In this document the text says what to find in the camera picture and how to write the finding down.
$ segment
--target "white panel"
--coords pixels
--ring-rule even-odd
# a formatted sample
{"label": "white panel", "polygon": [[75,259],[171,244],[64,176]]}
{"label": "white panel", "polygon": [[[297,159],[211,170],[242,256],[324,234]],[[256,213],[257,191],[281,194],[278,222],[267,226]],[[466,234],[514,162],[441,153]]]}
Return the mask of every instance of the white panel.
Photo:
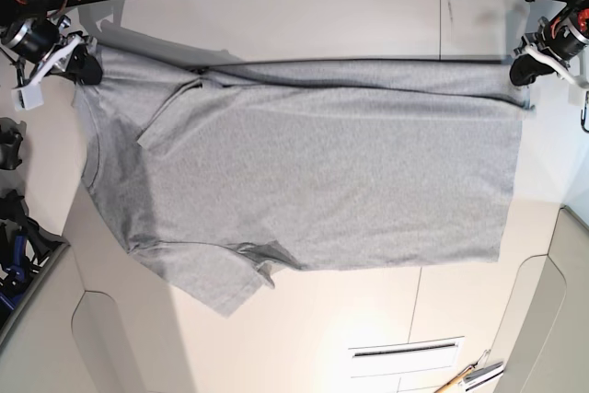
{"label": "white panel", "polygon": [[83,293],[68,249],[3,344],[3,392],[98,393],[72,337],[72,315]]}
{"label": "white panel", "polygon": [[[560,211],[549,257],[566,280],[566,296],[522,392],[582,393],[587,391],[589,348],[589,230],[567,211]],[[537,314],[530,318],[530,322],[542,322],[544,315],[546,313],[539,309]],[[527,319],[522,331],[526,330],[526,326]],[[513,392],[502,388],[503,382],[507,381],[507,374],[506,371],[497,387],[498,392]]]}
{"label": "white panel", "polygon": [[350,349],[350,376],[402,375],[452,368],[462,339]]}
{"label": "white panel", "polygon": [[276,289],[260,289],[225,319],[125,256],[86,191],[66,235],[87,289],[117,302],[149,391],[366,391],[343,368],[347,350],[409,337],[417,268],[284,270],[272,276]]}
{"label": "white panel", "polygon": [[[399,390],[399,393],[401,391],[405,392],[405,393],[435,393],[437,391],[438,388],[440,388],[441,386],[438,387],[427,387],[427,388],[417,388],[414,390]],[[452,387],[450,388],[447,393],[457,393],[458,387]]]}
{"label": "white panel", "polygon": [[519,393],[522,390],[560,313],[566,294],[567,284],[562,274],[552,260],[547,260],[497,393]]}
{"label": "white panel", "polygon": [[499,381],[501,379],[492,379],[492,381],[489,381],[488,384],[485,384],[484,386],[474,390],[477,393],[493,393],[495,391],[495,388],[497,388],[497,384],[499,384]]}
{"label": "white panel", "polygon": [[365,376],[350,379],[347,393],[397,393],[399,376]]}
{"label": "white panel", "polygon": [[179,64],[434,58],[439,0],[116,0],[80,6],[101,41]]}
{"label": "white panel", "polygon": [[465,343],[455,370],[404,375],[399,390],[443,385],[492,347],[520,265],[548,252],[558,210],[553,203],[514,200],[498,262],[423,268],[410,341],[464,336]]}
{"label": "white panel", "polygon": [[145,393],[135,356],[114,300],[86,292],[74,317],[75,343],[98,393]]}
{"label": "white panel", "polygon": [[532,257],[525,260],[517,271],[514,289],[493,342],[487,365],[509,360],[517,336],[524,325],[527,311],[532,304],[546,260],[546,256]]}

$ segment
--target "black clamp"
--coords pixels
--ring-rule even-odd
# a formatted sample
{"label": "black clamp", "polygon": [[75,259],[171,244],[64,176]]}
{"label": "black clamp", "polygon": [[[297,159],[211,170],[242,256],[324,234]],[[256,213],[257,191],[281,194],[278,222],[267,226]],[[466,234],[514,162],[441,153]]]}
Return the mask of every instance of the black clamp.
{"label": "black clamp", "polygon": [[12,221],[20,226],[22,235],[26,236],[35,254],[38,264],[43,263],[63,241],[51,239],[54,235],[46,232],[32,218],[27,216],[28,208],[24,197],[17,191],[10,191],[5,198],[0,198],[0,219]]}
{"label": "black clamp", "polygon": [[18,150],[24,140],[25,124],[0,119],[0,169],[14,170],[22,163],[18,157]]}

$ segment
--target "t-shirt sleeve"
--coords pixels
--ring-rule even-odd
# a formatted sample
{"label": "t-shirt sleeve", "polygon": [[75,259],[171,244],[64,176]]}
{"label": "t-shirt sleeve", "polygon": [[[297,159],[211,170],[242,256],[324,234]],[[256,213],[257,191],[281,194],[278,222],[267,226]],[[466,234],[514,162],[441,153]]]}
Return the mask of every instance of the t-shirt sleeve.
{"label": "t-shirt sleeve", "polygon": [[84,87],[88,99],[107,113],[143,129],[183,88],[200,83],[191,71],[141,55],[97,47],[104,75],[97,87]]}
{"label": "t-shirt sleeve", "polygon": [[226,317],[263,284],[248,259],[220,246],[162,242],[129,255]]}

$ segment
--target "gray fabric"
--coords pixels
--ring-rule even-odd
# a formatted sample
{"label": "gray fabric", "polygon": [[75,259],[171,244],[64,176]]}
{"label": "gray fabric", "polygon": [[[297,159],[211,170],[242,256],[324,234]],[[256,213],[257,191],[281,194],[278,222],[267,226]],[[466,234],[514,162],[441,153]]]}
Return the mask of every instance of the gray fabric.
{"label": "gray fabric", "polygon": [[508,66],[98,58],[84,182],[129,255],[219,313],[273,263],[497,260],[529,112]]}

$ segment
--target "air vent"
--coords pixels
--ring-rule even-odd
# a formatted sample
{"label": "air vent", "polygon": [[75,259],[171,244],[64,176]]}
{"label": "air vent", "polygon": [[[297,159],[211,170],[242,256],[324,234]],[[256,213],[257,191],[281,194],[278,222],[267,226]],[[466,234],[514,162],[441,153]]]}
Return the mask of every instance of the air vent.
{"label": "air vent", "polygon": [[351,377],[400,375],[452,368],[464,338],[350,349]]}

